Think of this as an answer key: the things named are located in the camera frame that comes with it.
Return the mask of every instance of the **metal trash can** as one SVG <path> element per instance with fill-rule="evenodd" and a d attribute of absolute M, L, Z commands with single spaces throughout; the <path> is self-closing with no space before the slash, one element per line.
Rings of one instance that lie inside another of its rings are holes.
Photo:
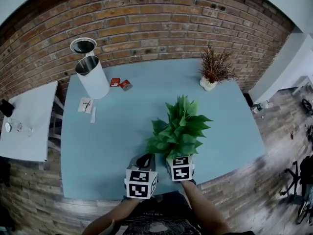
<path fill-rule="evenodd" d="M 94 56 L 93 50 L 97 43 L 91 38 L 74 40 L 70 48 L 80 54 L 86 54 L 76 65 L 75 71 L 88 95 L 93 99 L 103 98 L 110 89 L 99 59 Z"/>

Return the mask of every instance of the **green potted plant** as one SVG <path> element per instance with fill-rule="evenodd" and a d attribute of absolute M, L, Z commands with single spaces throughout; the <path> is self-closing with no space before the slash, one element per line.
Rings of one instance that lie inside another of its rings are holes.
<path fill-rule="evenodd" d="M 231 54 L 232 52 L 225 50 L 222 53 L 216 53 L 210 45 L 204 50 L 204 53 L 201 55 L 202 68 L 200 72 L 202 78 L 200 85 L 206 91 L 212 90 L 217 83 L 235 78 L 231 68 L 232 64 L 227 62 Z"/>
<path fill-rule="evenodd" d="M 197 147 L 202 145 L 197 137 L 205 137 L 202 130 L 209 128 L 205 122 L 211 120 L 196 116 L 199 103 L 190 103 L 187 96 L 179 96 L 175 105 L 166 103 L 166 106 L 169 123 L 160 119 L 152 121 L 154 137 L 147 140 L 146 151 L 161 153 L 165 159 L 197 154 Z"/>

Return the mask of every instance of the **forearm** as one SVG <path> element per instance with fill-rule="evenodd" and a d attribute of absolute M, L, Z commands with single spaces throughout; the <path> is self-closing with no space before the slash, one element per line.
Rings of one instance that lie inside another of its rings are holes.
<path fill-rule="evenodd" d="M 112 224 L 113 220 L 118 222 L 127 218 L 140 203 L 140 200 L 132 198 L 121 202 L 113 210 L 89 224 L 82 235 L 99 235 Z"/>
<path fill-rule="evenodd" d="M 181 182 L 200 226 L 212 235 L 229 233 L 230 229 L 222 214 L 208 201 L 197 186 L 190 181 Z"/>

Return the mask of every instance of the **table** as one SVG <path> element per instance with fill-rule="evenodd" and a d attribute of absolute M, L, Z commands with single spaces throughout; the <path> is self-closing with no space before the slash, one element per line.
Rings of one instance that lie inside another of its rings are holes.
<path fill-rule="evenodd" d="M 95 123 L 90 114 L 77 112 L 81 97 L 88 97 L 76 75 L 70 78 L 62 124 L 61 172 L 65 197 L 116 200 L 125 195 L 124 177 L 130 159 L 145 151 L 153 136 L 151 120 L 168 121 L 165 102 L 178 95 L 199 100 L 198 114 L 214 120 L 199 138 L 203 143 L 194 156 L 194 179 L 209 181 L 252 162 L 265 152 L 252 113 L 235 81 L 218 84 L 210 92 L 200 85 L 198 59 L 140 62 L 105 68 L 108 80 L 128 79 L 134 86 L 120 87 L 96 106 Z M 161 156 L 156 157 L 158 184 L 155 194 L 178 189 Z"/>
<path fill-rule="evenodd" d="M 306 86 L 307 84 L 310 84 L 313 89 L 313 77 L 312 76 L 306 76 L 304 80 L 297 85 L 297 89 L 295 89 L 293 93 L 291 93 L 291 95 L 295 95 L 303 86 Z"/>
<path fill-rule="evenodd" d="M 9 100 L 15 107 L 11 118 L 33 128 L 33 133 L 30 137 L 15 129 L 7 133 L 5 130 L 7 117 L 4 117 L 0 156 L 38 162 L 47 160 L 49 125 L 57 86 L 58 82 L 52 82 Z"/>

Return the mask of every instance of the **brick wall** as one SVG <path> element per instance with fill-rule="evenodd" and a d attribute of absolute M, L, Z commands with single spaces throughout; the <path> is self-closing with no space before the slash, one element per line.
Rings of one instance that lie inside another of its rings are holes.
<path fill-rule="evenodd" d="M 207 44 L 232 50 L 237 82 L 247 91 L 294 27 L 266 0 L 43 1 L 29 1 L 0 28 L 0 98 L 54 80 L 66 93 L 82 58 L 69 45 L 83 36 L 97 41 L 103 67 L 199 58 Z"/>

